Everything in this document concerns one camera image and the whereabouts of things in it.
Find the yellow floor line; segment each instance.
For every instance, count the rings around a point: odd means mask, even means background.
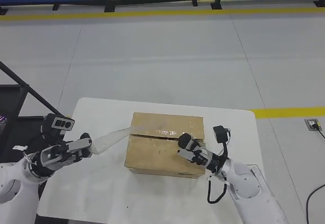
[[[256,8],[256,9],[226,9],[226,10],[159,10],[135,11],[113,13],[75,13],[75,14],[42,14],[42,15],[9,15],[0,16],[0,21],[25,20],[69,20],[77,18],[115,18],[115,17],[141,17],[141,16],[198,16],[198,15],[224,15],[224,14],[300,14],[325,13],[325,8]]]
[[[254,112],[257,119],[325,116],[325,106],[314,108],[253,109],[250,111]]]

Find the electrical outlet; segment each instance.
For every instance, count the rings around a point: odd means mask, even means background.
[[[317,131],[315,128],[313,128],[313,124],[317,124],[319,126],[319,130],[322,130],[320,122],[316,118],[311,118],[311,119],[304,119],[305,123],[307,124],[308,130],[311,131]]]

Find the white table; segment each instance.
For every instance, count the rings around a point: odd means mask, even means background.
[[[263,172],[255,116],[246,110],[203,108],[147,102],[82,98],[73,114],[75,125],[65,140],[76,140],[83,132],[98,138],[130,126],[134,112],[203,116],[205,142],[219,152],[212,127],[232,130],[229,157],[256,164]],[[208,204],[208,182],[198,179],[132,174],[124,167],[128,138],[99,156],[64,167],[46,184],[40,199],[40,216],[108,224],[123,223],[242,223],[230,198]],[[212,181],[212,199],[223,190]]]

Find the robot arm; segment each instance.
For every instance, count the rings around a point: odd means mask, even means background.
[[[210,170],[214,176],[228,185],[227,189],[244,224],[288,224],[283,210],[267,186],[258,166],[247,166],[229,159],[225,144],[227,137],[221,138],[228,130],[222,126],[215,128],[217,141],[224,143],[224,152],[221,156],[201,147],[199,142],[187,133],[179,138],[178,145],[181,149],[177,153],[192,163],[195,162]],[[216,203],[221,198],[209,202]]]
[[[95,151],[87,133],[62,142],[17,163],[0,164],[0,224],[32,224],[39,204],[38,186],[64,166],[91,157]]]

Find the power cord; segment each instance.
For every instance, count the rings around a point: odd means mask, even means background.
[[[227,184],[224,184],[223,192],[216,200],[211,200],[211,178],[212,176],[209,176],[208,179],[208,194],[207,194],[207,202],[210,204],[218,203],[222,197],[225,195],[225,192],[227,191]]]
[[[312,125],[312,128],[316,129],[320,134],[321,136],[325,139],[325,136],[323,135],[323,133],[321,133],[320,131],[320,128],[319,128],[319,125],[318,124],[313,124]],[[307,224],[309,224],[309,200],[310,198],[312,197],[312,195],[317,192],[318,190],[322,189],[323,187],[325,187],[325,184],[321,185],[320,187],[318,187],[317,189],[313,190],[313,192],[311,192],[308,196],[308,199],[307,199]]]

